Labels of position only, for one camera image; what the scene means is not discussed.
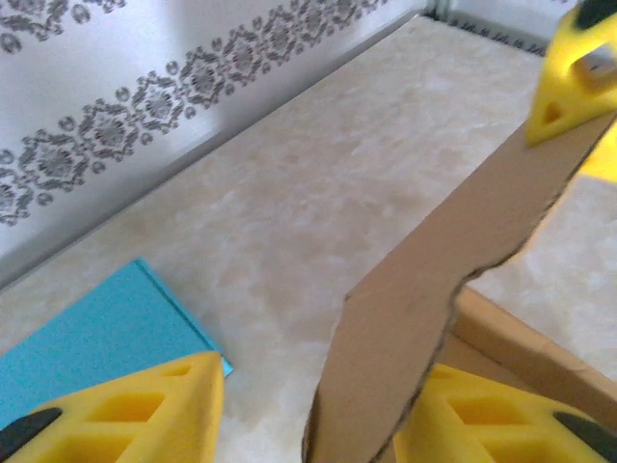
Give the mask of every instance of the blue foam board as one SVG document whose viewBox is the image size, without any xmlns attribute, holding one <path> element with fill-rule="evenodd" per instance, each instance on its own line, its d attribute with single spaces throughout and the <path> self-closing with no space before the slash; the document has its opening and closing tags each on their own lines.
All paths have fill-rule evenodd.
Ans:
<svg viewBox="0 0 617 463">
<path fill-rule="evenodd" d="M 0 429 L 53 398 L 204 350 L 221 352 L 134 260 L 0 357 Z"/>
</svg>

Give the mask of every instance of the floral pattern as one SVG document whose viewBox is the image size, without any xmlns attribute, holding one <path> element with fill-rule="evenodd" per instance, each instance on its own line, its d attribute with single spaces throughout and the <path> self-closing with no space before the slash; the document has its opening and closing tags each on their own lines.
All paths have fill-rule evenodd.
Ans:
<svg viewBox="0 0 617 463">
<path fill-rule="evenodd" d="M 13 55 L 21 51 L 27 35 L 38 41 L 59 36 L 65 31 L 63 21 L 69 11 L 77 24 L 90 21 L 90 9 L 84 4 L 94 5 L 105 13 L 126 5 L 125 0 L 82 1 L 83 4 L 71 7 L 69 0 L 0 0 L 0 28 L 9 31 L 0 34 L 0 49 Z"/>
<path fill-rule="evenodd" d="M 136 147 L 169 133 L 200 109 L 216 105 L 387 2 L 291 0 L 287 8 L 256 17 L 251 26 L 238 26 L 226 39 L 189 51 L 182 63 L 167 63 L 164 73 L 139 77 L 133 89 L 120 87 L 116 101 L 97 99 L 81 114 L 58 119 L 56 129 L 40 129 L 24 137 L 21 147 L 0 150 L 0 225 L 14 226 L 30 216 L 32 206 L 52 204 L 55 195 L 83 185 L 88 175 L 104 175 L 109 162 L 123 161 Z M 70 6 L 68 0 L 0 0 L 0 27 L 7 27 L 2 21 L 8 7 L 26 18 L 23 29 L 12 30 L 49 37 L 62 33 L 61 18 L 68 11 L 76 22 L 87 22 L 87 5 L 110 13 L 125 1 L 81 0 Z M 21 49 L 20 41 L 5 36 L 0 34 L 5 51 Z"/>
</svg>

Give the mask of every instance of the yellow clamp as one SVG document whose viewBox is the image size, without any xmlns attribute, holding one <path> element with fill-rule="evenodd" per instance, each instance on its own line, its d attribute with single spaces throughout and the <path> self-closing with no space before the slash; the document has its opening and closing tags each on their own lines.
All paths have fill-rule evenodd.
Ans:
<svg viewBox="0 0 617 463">
<path fill-rule="evenodd" d="M 617 2 L 586 1 L 565 14 L 547 52 L 526 124 L 529 145 L 617 110 Z M 582 173 L 617 182 L 617 123 Z"/>
</svg>

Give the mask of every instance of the decorative wall border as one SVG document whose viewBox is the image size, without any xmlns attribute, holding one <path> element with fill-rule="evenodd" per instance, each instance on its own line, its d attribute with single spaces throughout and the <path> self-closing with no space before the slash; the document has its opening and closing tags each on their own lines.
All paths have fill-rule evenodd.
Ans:
<svg viewBox="0 0 617 463">
<path fill-rule="evenodd" d="M 82 0 L 72 7 L 68 0 L 0 0 L 0 28 L 11 32 L 0 33 L 0 50 L 19 53 L 23 48 L 20 36 L 31 35 L 38 41 L 59 36 L 65 29 L 63 21 L 70 9 L 70 17 L 77 24 L 90 21 L 88 5 L 111 13 L 126 5 L 126 0 Z"/>
<path fill-rule="evenodd" d="M 151 71 L 133 89 L 117 89 L 116 101 L 100 98 L 79 116 L 61 118 L 60 130 L 42 128 L 24 137 L 19 154 L 0 150 L 0 224 L 14 226 L 28 218 L 34 204 L 53 203 L 54 195 L 102 174 L 138 144 L 169 133 L 388 1 L 291 0 L 287 8 L 256 17 L 251 26 L 231 30 L 226 39 L 189 51 L 181 63 L 167 63 L 165 74 Z"/>
</svg>

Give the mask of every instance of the cardboard box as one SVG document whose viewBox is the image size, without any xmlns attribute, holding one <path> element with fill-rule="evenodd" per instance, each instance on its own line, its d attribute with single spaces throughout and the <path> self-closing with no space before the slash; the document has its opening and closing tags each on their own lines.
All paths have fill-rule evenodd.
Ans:
<svg viewBox="0 0 617 463">
<path fill-rule="evenodd" d="M 534 147 L 520 127 L 347 294 L 303 461 L 391 461 L 391 438 L 439 359 L 615 424 L 608 380 L 471 292 L 461 294 L 523 248 L 613 119 Z"/>
</svg>

